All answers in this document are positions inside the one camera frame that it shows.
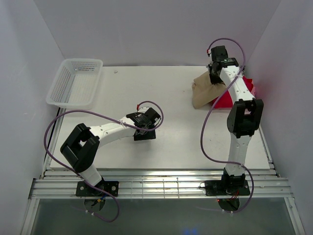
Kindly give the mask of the beige t shirt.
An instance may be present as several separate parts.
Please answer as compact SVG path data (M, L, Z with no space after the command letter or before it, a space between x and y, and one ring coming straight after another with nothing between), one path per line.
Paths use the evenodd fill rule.
M206 71L193 80L192 84L192 105L199 109L218 98L226 90L224 83L212 84L209 72Z

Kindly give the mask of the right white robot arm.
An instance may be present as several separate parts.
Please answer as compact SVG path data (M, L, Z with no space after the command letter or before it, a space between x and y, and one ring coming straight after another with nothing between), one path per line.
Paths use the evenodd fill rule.
M210 49L208 55L210 80L228 87L233 106L227 117L231 137L228 160L220 180L205 182L206 194L249 195L244 166L248 144L259 128L264 103L250 92L237 60L228 56L225 46Z

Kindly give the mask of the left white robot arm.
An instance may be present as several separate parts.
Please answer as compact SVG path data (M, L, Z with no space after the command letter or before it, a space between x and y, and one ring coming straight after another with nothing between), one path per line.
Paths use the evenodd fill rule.
M153 140L154 130L161 115L153 108L141 108L117 122L87 127L80 123L75 126L60 148L70 166L87 182L87 190L92 195L100 195L104 180L93 161L97 150L113 141L133 137L134 141Z

